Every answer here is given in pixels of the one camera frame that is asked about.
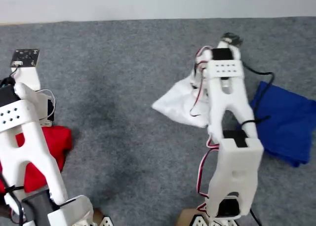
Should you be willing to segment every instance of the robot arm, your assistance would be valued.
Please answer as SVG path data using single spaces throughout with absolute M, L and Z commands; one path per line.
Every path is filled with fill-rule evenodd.
M 219 144 L 216 171 L 205 198 L 206 213 L 210 222 L 223 220 L 224 225 L 249 213 L 257 189 L 263 146 L 254 122 L 245 123 L 240 131 L 222 128 L 226 110 L 231 111 L 239 123 L 254 119 L 246 95 L 239 49 L 225 40 L 220 41 L 217 48 L 200 53 L 196 64 L 199 66 L 193 80 L 198 87 L 203 76 L 203 89 L 208 94 L 208 134 Z
M 32 50 L 37 59 L 38 49 Z M 27 70 L 19 70 L 23 64 L 36 65 L 29 61 L 30 58 L 34 57 L 27 55 L 17 59 L 13 56 L 17 59 L 13 64 L 18 66 L 12 75 L 19 75 L 17 80 L 33 80 L 35 85 L 31 87 L 39 88 L 36 70 L 26 77 Z M 4 81 L 0 87 L 0 162 L 1 180 L 8 187 L 4 197 L 6 204 L 18 215 L 22 211 L 23 222 L 19 224 L 24 226 L 97 226 L 92 219 L 92 204 L 86 196 L 68 198 L 56 160 L 48 150 L 39 119 L 48 116 L 49 97 L 24 83 L 16 83 L 11 75 Z M 25 139 L 21 147 L 15 139 L 19 133 L 23 133 Z M 49 189 L 27 196 L 23 185 L 26 165 L 30 162 L 43 173 Z M 105 217 L 101 225 L 113 224 Z

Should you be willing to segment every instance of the crumpled white fabric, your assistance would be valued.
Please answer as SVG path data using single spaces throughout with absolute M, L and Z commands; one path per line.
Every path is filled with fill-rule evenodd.
M 190 76 L 178 81 L 173 87 L 160 99 L 155 101 L 152 108 L 162 113 L 173 121 L 205 128 L 208 125 L 209 106 L 206 95 L 202 95 L 191 114 L 190 110 L 198 95 L 199 89 L 193 89 L 190 83 Z

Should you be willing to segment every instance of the gray carpet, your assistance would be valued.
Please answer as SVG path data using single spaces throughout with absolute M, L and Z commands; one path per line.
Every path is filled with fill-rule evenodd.
M 63 170 L 70 197 L 84 194 L 116 226 L 171 226 L 202 203 L 195 184 L 206 130 L 172 122 L 151 104 L 190 72 L 195 52 L 224 32 L 244 38 L 244 61 L 275 84 L 316 99 L 316 18 L 143 20 L 0 26 L 0 75 L 16 48 L 39 48 L 56 124 L 73 130 Z M 245 71 L 251 98 L 262 77 Z M 231 116 L 225 128 L 233 128 Z M 299 168 L 264 154 L 253 209 L 265 226 L 315 223 L 316 141 Z M 206 190 L 216 166 L 207 160 Z M 11 225 L 1 220 L 0 225 Z M 254 226 L 251 216 L 241 226 Z

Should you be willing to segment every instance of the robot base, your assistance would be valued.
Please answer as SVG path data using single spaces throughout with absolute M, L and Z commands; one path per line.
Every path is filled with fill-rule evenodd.
M 238 226 L 234 220 L 214 219 L 209 222 L 203 212 L 196 209 L 184 209 L 175 226 Z

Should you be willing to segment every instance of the blue cloth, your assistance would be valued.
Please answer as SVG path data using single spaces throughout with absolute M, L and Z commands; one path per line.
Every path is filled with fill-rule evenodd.
M 250 102 L 252 108 L 266 85 L 266 82 L 260 82 Z M 316 127 L 316 101 L 272 85 L 255 114 L 257 119 L 267 115 L 271 118 L 257 124 L 258 136 L 265 151 L 293 167 L 308 163 L 312 131 Z

